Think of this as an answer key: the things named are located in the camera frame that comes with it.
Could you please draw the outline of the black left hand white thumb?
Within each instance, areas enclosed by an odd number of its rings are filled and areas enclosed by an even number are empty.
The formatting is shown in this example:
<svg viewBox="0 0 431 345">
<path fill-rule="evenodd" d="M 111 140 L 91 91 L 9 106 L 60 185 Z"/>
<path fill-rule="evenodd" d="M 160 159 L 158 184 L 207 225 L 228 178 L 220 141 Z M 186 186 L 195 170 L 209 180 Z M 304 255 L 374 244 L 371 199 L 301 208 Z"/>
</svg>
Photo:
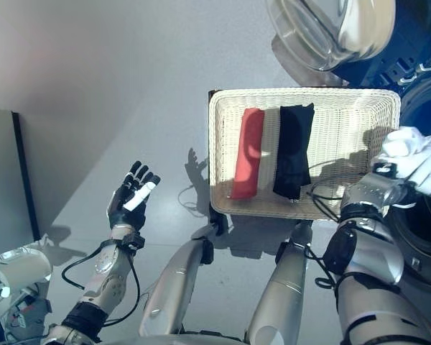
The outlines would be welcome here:
<svg viewBox="0 0 431 345">
<path fill-rule="evenodd" d="M 125 175 L 123 182 L 113 192 L 106 213 L 111 229 L 130 226 L 139 231 L 145 223 L 145 210 L 152 191 L 161 178 L 147 165 L 136 161 Z"/>
</svg>

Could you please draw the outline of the silver right hand white thumb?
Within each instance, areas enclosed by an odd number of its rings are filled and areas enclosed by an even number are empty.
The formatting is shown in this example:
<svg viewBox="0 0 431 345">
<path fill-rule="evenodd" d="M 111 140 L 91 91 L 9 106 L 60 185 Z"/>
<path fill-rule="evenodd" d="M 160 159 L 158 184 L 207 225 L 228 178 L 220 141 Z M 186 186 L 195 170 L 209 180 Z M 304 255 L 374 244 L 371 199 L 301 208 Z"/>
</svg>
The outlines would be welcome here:
<svg viewBox="0 0 431 345">
<path fill-rule="evenodd" d="M 340 202 L 340 219 L 381 219 L 386 207 L 413 207 L 417 200 L 413 183 L 396 175 L 395 163 L 376 162 L 371 172 L 345 189 Z"/>
</svg>

